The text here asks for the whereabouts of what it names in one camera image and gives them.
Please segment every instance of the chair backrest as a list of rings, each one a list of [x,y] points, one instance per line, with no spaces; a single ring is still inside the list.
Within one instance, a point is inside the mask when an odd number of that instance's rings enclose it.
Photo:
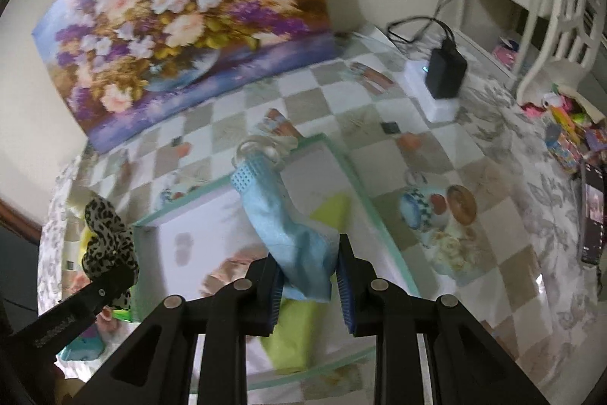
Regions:
[[[605,0],[559,1],[555,0],[550,18],[553,27],[549,26],[548,32],[552,31],[552,43],[546,47],[543,69],[554,83],[577,88],[593,68],[599,51]]]

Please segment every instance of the table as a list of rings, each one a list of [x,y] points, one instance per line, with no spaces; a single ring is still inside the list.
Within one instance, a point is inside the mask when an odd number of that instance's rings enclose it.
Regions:
[[[491,79],[479,61],[469,75],[455,123],[429,123],[414,99],[397,88],[374,99],[349,80],[346,64],[356,60],[396,78],[403,60],[379,31],[376,40],[351,37],[341,58],[248,85],[151,128],[112,152],[77,157],[57,180],[44,226],[38,269],[38,303],[44,312],[61,299],[61,255],[68,228],[65,202],[74,182],[107,195],[129,221],[156,208],[169,178],[212,181],[229,173],[234,147],[268,109],[280,110],[303,135],[327,134],[347,154],[366,192],[396,242],[421,295],[455,293],[540,386],[558,379],[572,348],[596,317],[596,274],[576,260],[577,211],[566,175],[543,144],[543,123],[531,121],[512,96]],[[382,121],[421,136],[421,151],[397,145]],[[189,143],[189,153],[175,147]],[[128,186],[108,173],[126,150],[134,165]],[[457,281],[439,274],[429,254],[402,221],[396,202],[410,172],[437,174],[462,184],[476,197],[473,275]],[[103,357],[131,330],[123,325],[108,337]],[[99,363],[64,363],[83,378]],[[250,403],[290,403],[351,394],[350,403],[369,403],[373,361],[365,358],[289,389],[250,392]]]

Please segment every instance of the leopard print fabric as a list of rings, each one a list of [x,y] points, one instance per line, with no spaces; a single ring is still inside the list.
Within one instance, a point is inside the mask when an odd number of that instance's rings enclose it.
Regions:
[[[82,268],[86,276],[93,281],[102,273],[113,268],[116,261],[121,261],[133,270],[134,283],[136,283],[139,276],[139,265],[135,257],[133,229],[124,224],[109,201],[99,196],[90,200],[86,205],[84,220],[95,233],[82,258]],[[127,290],[114,299],[110,307],[130,309],[131,291]]]

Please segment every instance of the white power strip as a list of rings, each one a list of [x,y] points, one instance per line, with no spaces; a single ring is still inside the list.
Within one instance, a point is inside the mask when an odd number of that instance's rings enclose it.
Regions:
[[[396,76],[396,81],[409,97],[417,98],[426,119],[431,123],[454,121],[459,98],[435,99],[426,88],[427,69],[427,60],[408,60],[403,72]]]

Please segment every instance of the floral painting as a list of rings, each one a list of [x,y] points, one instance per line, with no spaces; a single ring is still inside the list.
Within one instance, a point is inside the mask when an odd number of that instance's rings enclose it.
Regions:
[[[100,153],[225,91],[335,57],[324,0],[57,0],[33,37]]]

